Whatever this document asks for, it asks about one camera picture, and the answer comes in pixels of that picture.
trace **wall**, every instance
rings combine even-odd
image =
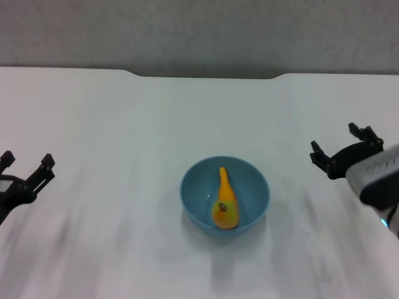
[[[395,74],[398,16],[396,0],[0,0],[0,65]]]

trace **yellow pear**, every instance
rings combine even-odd
[[[212,219],[220,229],[232,229],[239,221],[237,198],[230,186],[226,168],[220,167],[219,175],[219,195],[212,207]]]

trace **bowl rim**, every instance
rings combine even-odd
[[[269,208],[269,205],[270,205],[271,192],[270,192],[269,183],[268,183],[266,177],[263,175],[262,171],[260,171],[255,165],[253,165],[252,163],[250,163],[250,162],[248,162],[248,161],[246,161],[246,160],[244,160],[244,159],[237,158],[237,157],[234,157],[234,156],[211,156],[211,157],[207,157],[207,158],[205,158],[205,159],[199,160],[198,162],[194,163],[190,168],[188,168],[188,170],[186,171],[186,173],[184,174],[184,176],[183,176],[183,178],[181,179],[181,182],[180,182],[180,201],[181,201],[181,204],[183,205],[183,209],[185,210],[186,214],[188,215],[188,217],[189,217],[192,221],[194,221],[195,223],[197,223],[198,225],[200,225],[200,226],[202,226],[202,227],[206,227],[207,229],[211,229],[211,230],[213,230],[213,229],[218,229],[218,230],[220,230],[220,231],[226,231],[226,232],[227,232],[227,231],[231,231],[231,230],[223,230],[223,229],[220,229],[220,228],[218,228],[218,227],[215,227],[215,228],[214,228],[214,227],[211,227],[211,226],[208,225],[208,224],[205,224],[204,222],[199,221],[196,217],[194,217],[193,215],[191,215],[191,213],[190,213],[189,210],[187,209],[186,205],[184,204],[184,202],[183,202],[183,196],[181,195],[181,187],[182,187],[183,181],[185,180],[185,177],[186,177],[186,175],[189,173],[189,171],[190,171],[192,168],[194,168],[197,164],[200,164],[200,163],[202,163],[202,162],[204,162],[204,161],[206,161],[206,160],[215,159],[215,158],[231,158],[231,159],[240,160],[240,161],[242,161],[242,162],[244,162],[244,163],[246,163],[246,164],[252,166],[252,167],[262,176],[263,180],[264,180],[265,183],[266,183],[266,188],[267,188],[267,191],[268,191],[268,192],[267,192],[267,203],[266,203],[266,207],[264,208],[262,214],[261,214],[258,218],[256,218],[255,220],[253,220],[251,223],[249,223],[249,224],[247,224],[247,225],[245,225],[245,226],[237,227],[236,229],[234,229],[234,231],[246,230],[246,229],[252,227],[255,223],[257,223],[257,222],[265,215],[265,213],[266,213],[266,211],[267,211],[267,209]]]

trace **pear stem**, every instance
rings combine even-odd
[[[227,211],[226,205],[223,204],[222,202],[220,202],[220,203],[218,204],[218,206],[219,206],[219,209],[221,209],[221,211],[223,211],[223,212],[226,212],[226,211]]]

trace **blue bowl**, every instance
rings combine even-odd
[[[212,205],[218,199],[219,168],[224,166],[239,206],[235,229],[219,229],[212,220]],[[263,174],[252,164],[229,156],[216,156],[194,164],[183,176],[180,199],[188,217],[207,235],[237,237],[252,228],[266,213],[270,189]]]

